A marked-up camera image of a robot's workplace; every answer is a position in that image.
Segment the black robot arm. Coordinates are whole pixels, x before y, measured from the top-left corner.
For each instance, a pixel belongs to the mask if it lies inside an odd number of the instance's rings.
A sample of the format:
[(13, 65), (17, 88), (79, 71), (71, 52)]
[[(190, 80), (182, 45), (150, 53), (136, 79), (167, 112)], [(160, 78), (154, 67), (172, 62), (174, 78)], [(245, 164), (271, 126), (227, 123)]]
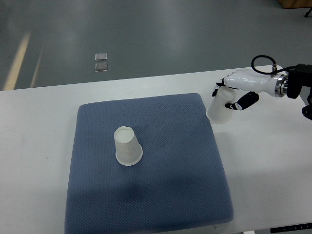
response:
[(307, 97), (308, 105), (302, 108), (302, 114), (307, 119), (312, 119), (312, 66), (298, 64), (288, 71), (287, 97), (296, 99), (302, 87), (310, 87)]

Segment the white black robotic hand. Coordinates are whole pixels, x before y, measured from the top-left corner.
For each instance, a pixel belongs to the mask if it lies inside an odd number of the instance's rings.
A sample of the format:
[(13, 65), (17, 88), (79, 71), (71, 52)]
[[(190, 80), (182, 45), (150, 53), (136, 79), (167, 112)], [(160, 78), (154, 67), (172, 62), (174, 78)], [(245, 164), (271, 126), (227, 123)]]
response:
[(245, 110), (259, 100), (259, 93), (281, 98), (287, 94), (288, 76), (285, 74), (267, 75), (257, 73), (252, 69), (242, 68), (232, 72), (215, 84), (212, 97), (216, 97), (222, 87), (230, 90), (243, 90), (247, 93), (237, 102), (228, 102), (225, 108)]

